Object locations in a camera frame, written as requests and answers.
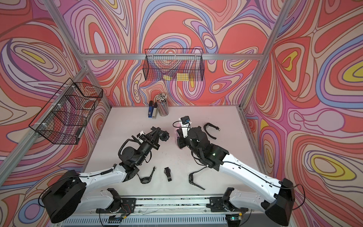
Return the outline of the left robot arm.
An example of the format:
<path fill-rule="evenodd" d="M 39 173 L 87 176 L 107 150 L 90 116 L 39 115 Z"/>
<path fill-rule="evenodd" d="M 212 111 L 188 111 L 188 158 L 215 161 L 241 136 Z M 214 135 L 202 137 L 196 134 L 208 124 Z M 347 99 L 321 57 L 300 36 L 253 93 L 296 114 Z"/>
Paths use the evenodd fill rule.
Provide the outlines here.
<path fill-rule="evenodd" d="M 139 172 L 139 166 L 160 148 L 160 141 L 168 141 L 170 134 L 159 127 L 149 133 L 141 132 L 127 139 L 118 151 L 120 163 L 112 167 L 89 173 L 69 170 L 58 181 L 40 195 L 38 202 L 43 206 L 50 221 L 60 223 L 75 212 L 96 210 L 99 213 L 124 213 L 133 210 L 119 193 L 109 186 L 131 180 Z"/>

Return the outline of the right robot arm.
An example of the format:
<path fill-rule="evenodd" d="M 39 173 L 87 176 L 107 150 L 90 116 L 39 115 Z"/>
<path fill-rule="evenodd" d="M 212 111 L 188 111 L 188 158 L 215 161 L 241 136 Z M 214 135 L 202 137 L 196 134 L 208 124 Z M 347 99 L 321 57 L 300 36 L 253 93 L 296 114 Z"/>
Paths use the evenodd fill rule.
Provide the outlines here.
<path fill-rule="evenodd" d="M 262 211 L 275 223 L 287 227 L 296 201 L 295 185 L 287 178 L 278 180 L 244 164 L 228 150 L 212 144 L 201 127 L 179 126 L 177 146 L 188 147 L 197 164 L 227 174 L 241 181 L 255 192 L 250 195 L 230 187 L 224 194 L 227 211 L 251 208 Z"/>

